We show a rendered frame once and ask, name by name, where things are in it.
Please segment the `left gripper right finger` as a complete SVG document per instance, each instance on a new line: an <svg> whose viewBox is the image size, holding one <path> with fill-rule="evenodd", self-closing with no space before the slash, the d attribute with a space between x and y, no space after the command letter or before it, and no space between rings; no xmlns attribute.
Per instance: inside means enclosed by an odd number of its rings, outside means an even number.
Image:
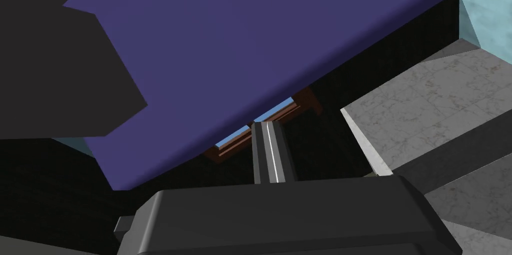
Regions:
<svg viewBox="0 0 512 255"><path fill-rule="evenodd" d="M267 123L269 139L268 171L272 183L296 182L297 174L282 125L278 121Z"/></svg>

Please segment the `purple table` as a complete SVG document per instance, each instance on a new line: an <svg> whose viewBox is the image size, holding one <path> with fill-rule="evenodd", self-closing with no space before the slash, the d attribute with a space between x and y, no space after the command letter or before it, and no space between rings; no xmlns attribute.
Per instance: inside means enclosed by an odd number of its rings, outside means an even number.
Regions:
<svg viewBox="0 0 512 255"><path fill-rule="evenodd" d="M147 106L86 143L130 190L214 146L442 0L68 0Z"/></svg>

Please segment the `brown framed window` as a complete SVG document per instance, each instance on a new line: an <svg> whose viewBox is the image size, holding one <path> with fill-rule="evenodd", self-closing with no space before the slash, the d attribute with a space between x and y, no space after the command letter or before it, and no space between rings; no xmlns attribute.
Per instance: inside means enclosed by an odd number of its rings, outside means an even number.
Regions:
<svg viewBox="0 0 512 255"><path fill-rule="evenodd" d="M323 112L323 106L313 93L310 87L305 87L291 97L293 102L281 108L265 121L278 121L281 124L287 123L307 110L312 109L317 115ZM252 134L250 130L245 130L241 134L230 139L220 147L212 146L203 154L216 164L220 164L231 156L235 155L252 143Z"/></svg>

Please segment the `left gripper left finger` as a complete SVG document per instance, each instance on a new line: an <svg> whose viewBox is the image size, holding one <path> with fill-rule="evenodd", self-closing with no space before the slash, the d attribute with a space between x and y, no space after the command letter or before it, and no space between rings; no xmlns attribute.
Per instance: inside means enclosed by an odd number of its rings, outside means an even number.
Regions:
<svg viewBox="0 0 512 255"><path fill-rule="evenodd" d="M252 124L251 141L255 184L276 184L278 176L267 123Z"/></svg>

